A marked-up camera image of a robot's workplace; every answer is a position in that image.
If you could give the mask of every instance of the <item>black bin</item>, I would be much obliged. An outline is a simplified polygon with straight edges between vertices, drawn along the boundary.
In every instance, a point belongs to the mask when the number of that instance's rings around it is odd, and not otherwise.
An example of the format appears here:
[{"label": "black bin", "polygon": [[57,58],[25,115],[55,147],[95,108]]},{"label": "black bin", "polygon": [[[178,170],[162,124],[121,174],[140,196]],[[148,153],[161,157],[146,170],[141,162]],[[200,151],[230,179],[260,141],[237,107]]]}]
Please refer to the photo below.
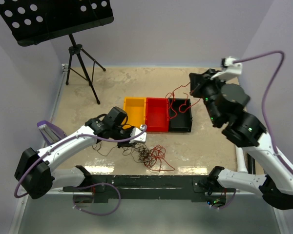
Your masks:
[{"label": "black bin", "polygon": [[[192,113],[191,108],[189,108],[186,112],[181,113],[179,112],[179,107],[181,106],[180,110],[184,111],[189,106],[191,106],[190,99],[183,99],[183,98],[175,98],[174,102],[172,98],[168,99],[169,105],[172,103],[172,109],[177,112],[177,116],[169,120],[169,132],[175,133],[190,133],[192,128]],[[175,112],[169,109],[169,117],[175,116]]]}]

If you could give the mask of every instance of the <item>perforated metal plate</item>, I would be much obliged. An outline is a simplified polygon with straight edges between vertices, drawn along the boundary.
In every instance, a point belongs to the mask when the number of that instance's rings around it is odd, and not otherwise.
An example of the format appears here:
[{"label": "perforated metal plate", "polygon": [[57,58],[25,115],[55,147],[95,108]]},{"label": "perforated metal plate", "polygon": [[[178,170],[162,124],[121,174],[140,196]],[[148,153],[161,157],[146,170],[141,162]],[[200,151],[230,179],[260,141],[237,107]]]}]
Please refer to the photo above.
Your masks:
[{"label": "perforated metal plate", "polygon": [[114,21],[109,0],[0,0],[0,14],[21,46]]}]

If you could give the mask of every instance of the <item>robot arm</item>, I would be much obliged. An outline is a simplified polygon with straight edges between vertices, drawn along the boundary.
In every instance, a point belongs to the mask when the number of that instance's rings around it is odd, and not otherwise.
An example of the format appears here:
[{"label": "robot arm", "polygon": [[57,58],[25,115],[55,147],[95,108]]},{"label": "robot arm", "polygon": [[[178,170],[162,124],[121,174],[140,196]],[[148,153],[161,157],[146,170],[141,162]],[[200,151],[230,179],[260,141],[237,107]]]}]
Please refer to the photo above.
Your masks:
[{"label": "robot arm", "polygon": [[223,71],[208,69],[202,74],[190,73],[190,94],[203,99],[213,127],[221,128],[228,123],[222,134],[258,161],[267,174],[249,175],[215,167],[208,177],[210,188],[241,189],[261,195],[278,209],[293,209],[293,165],[280,150],[274,153],[265,126],[244,111],[250,97],[239,85],[226,84],[227,80],[241,74],[242,70],[238,69],[242,67],[237,64],[232,63],[232,58],[225,58]]},{"label": "robot arm", "polygon": [[33,199],[46,194],[51,188],[80,186],[88,172],[83,167],[57,169],[57,167],[79,151],[98,143],[101,139],[118,142],[118,147],[132,147],[146,141],[145,127],[131,126],[124,129],[122,122],[127,119],[122,109],[114,107],[107,115],[92,118],[80,129],[62,140],[38,151],[25,150],[15,172],[15,178]]}]

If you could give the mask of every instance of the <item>music stand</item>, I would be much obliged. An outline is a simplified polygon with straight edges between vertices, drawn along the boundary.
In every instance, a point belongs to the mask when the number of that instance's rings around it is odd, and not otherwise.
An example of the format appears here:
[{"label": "music stand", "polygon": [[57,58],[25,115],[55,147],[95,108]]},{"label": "music stand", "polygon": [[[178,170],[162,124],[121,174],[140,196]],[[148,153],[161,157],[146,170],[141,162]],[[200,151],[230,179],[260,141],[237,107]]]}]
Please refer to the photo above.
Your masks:
[{"label": "music stand", "polygon": [[80,51],[102,67],[82,45],[76,44],[73,33],[103,26],[114,21],[109,0],[0,0],[0,15],[20,46],[37,45],[43,41],[69,35],[72,47],[66,84],[68,84],[72,56],[77,55],[85,78],[100,104]]}]

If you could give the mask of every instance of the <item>gray wall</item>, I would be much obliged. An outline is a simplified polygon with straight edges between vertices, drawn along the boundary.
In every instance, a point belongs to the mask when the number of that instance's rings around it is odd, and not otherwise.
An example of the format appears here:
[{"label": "gray wall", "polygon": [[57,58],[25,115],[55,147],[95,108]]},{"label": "gray wall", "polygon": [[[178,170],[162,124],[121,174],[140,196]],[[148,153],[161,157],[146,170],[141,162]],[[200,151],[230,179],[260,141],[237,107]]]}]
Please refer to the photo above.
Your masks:
[{"label": "gray wall", "polygon": [[[286,60],[267,98],[267,115],[278,147],[293,163],[293,0],[275,0],[251,40],[244,58],[281,49]],[[262,119],[261,98],[280,55],[244,63],[240,83],[251,96],[248,111]],[[293,234],[293,211],[285,212]]]},{"label": "gray wall", "polygon": [[[111,0],[115,21],[75,38],[103,65],[215,66],[221,57],[243,55],[272,2]],[[52,44],[68,63],[69,38]]]},{"label": "gray wall", "polygon": [[20,47],[0,17],[0,234],[17,203],[14,172],[21,153],[42,145],[37,122],[49,119],[61,80],[51,42]]}]

